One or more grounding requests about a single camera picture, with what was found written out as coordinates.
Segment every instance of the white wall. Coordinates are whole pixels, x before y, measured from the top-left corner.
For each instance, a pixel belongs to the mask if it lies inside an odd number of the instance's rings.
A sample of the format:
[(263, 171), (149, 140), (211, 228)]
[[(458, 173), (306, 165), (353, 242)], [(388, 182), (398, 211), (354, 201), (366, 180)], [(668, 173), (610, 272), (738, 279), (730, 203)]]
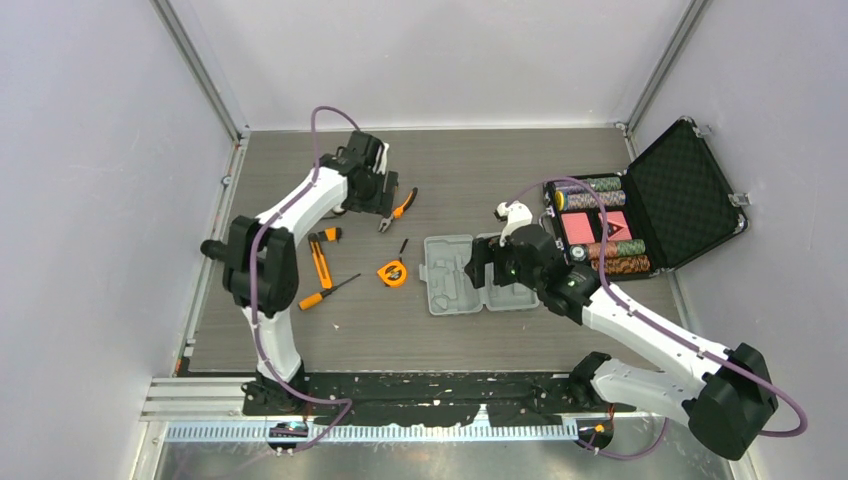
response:
[[(707, 335), (759, 348), (810, 415), (761, 438), (768, 479), (844, 477), (848, 347), (848, 4), (716, 1), (637, 131), (647, 147), (686, 114), (709, 139), (751, 230), (680, 272)], [(772, 428), (796, 425), (782, 405)]]
[[(180, 0), (253, 130), (319, 104), (369, 127), (625, 120), (687, 4)], [(346, 127), (328, 116), (323, 127)]]
[(229, 139), (147, 1), (5, 2), (0, 478), (127, 478)]

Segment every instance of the poker chip set case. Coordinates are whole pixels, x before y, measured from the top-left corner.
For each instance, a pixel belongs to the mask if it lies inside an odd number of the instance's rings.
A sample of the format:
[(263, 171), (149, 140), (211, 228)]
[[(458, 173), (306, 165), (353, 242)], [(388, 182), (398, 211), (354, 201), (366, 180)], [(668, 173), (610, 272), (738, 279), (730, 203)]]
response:
[[(618, 281), (645, 278), (676, 270), (748, 228), (744, 211), (731, 202), (734, 190), (698, 132), (695, 122), (683, 117), (625, 171), (574, 176), (590, 181), (599, 189), (617, 187), (619, 182), (613, 177), (618, 177), (626, 202), (607, 209), (623, 210), (633, 238), (645, 242), (645, 255), (650, 260), (651, 270), (610, 275), (610, 278)], [(545, 203), (553, 214), (553, 233), (566, 254), (570, 244), (562, 212), (557, 211), (556, 191), (554, 182), (543, 186)], [(578, 193), (573, 188), (568, 192)]]

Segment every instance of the orange screwdriver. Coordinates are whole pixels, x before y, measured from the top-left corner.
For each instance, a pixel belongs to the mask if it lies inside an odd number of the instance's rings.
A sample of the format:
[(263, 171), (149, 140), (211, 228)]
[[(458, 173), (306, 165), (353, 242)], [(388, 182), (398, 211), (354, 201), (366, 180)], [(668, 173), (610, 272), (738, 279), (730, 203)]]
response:
[(358, 277), (360, 275), (362, 275), (362, 274), (357, 273), (356, 275), (348, 278), (347, 280), (336, 285), (335, 287), (331, 287), (331, 288), (321, 290), (318, 293), (313, 293), (312, 295), (301, 300), (300, 303), (297, 304), (297, 306), (300, 307), (301, 310), (308, 310), (308, 309), (314, 307), (315, 305), (318, 305), (319, 303), (321, 303), (321, 300), (324, 300), (324, 298), (328, 297), (331, 293), (338, 290), (339, 287), (341, 287), (345, 283), (350, 282), (351, 280), (355, 279), (356, 277)]

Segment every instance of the yellow tape measure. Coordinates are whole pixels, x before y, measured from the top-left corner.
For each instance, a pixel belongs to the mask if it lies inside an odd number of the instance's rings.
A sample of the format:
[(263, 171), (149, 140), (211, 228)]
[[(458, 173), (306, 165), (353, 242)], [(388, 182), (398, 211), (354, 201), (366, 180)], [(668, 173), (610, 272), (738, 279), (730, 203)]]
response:
[(392, 260), (377, 270), (377, 276), (380, 277), (380, 280), (382, 280), (387, 287), (397, 288), (406, 282), (407, 271), (406, 265), (403, 264), (402, 257), (403, 249), (406, 248), (407, 242), (409, 242), (408, 238), (403, 241), (397, 260)]

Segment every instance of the white robotic arm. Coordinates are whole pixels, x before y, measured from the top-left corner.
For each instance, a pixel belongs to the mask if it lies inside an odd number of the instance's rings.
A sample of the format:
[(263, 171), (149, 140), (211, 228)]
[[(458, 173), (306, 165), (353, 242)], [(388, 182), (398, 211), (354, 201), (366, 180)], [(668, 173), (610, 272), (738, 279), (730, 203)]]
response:
[[(312, 171), (280, 203), (259, 214), (256, 217), (259, 223), (266, 223), (283, 205), (292, 201), (296, 195), (295, 192), (300, 192), (310, 183), (313, 183)], [(306, 195), (295, 202), (286, 211), (285, 215), (281, 216), (271, 225), (271, 228), (275, 230), (285, 229), (291, 232), (294, 236), (294, 245), (297, 247), (300, 241), (309, 233), (309, 230), (318, 223), (318, 220), (330, 211), (331, 208), (341, 205), (346, 198), (347, 178), (337, 170), (321, 167), (318, 169), (318, 179), (307, 190)], [(247, 317), (248, 323), (250, 323), (250, 305), (242, 307), (242, 312)], [(259, 325), (259, 336), (262, 340), (262, 345), (264, 345), (268, 360), (271, 361), (271, 365), (274, 365), (284, 380), (291, 380), (301, 366), (300, 354), (294, 345), (294, 334), (291, 329), (291, 306), (273, 314), (271, 318), (265, 316), (264, 313), (260, 313)], [(264, 377), (269, 379), (274, 378), (264, 362), (260, 361), (256, 368)]]
[[(279, 203), (255, 218), (233, 220), (227, 243), (206, 240), (204, 255), (225, 263), (224, 288), (233, 294), (236, 304), (251, 328), (258, 328), (263, 351), (280, 377), (290, 381), (301, 368), (301, 357), (291, 329), (291, 303), (297, 292), (298, 273), (295, 249), (316, 223), (331, 209), (336, 214), (347, 210), (391, 215), (397, 172), (388, 171), (389, 145), (372, 135), (355, 131), (347, 147), (335, 155), (324, 155), (313, 179), (314, 170)], [(263, 238), (265, 258), (259, 266), (259, 323), (251, 323), (248, 255), (259, 230), (286, 205), (288, 208), (269, 226)], [(258, 372), (273, 380), (265, 362)]]
[[(770, 381), (762, 355), (744, 343), (731, 350), (701, 338), (614, 284), (602, 288), (598, 273), (568, 265), (553, 236), (531, 224), (525, 211), (518, 202), (498, 206), (495, 216), (507, 225), (499, 236), (474, 240), (465, 267), (472, 285), (483, 287), (492, 263), (495, 285), (518, 282), (533, 289), (551, 312), (618, 340), (661, 369), (647, 371), (593, 352), (569, 375), (569, 391), (580, 405), (623, 403), (651, 411), (688, 426), (713, 452), (741, 458), (774, 414), (777, 398), (710, 357)], [(693, 344), (694, 351), (672, 336)]]

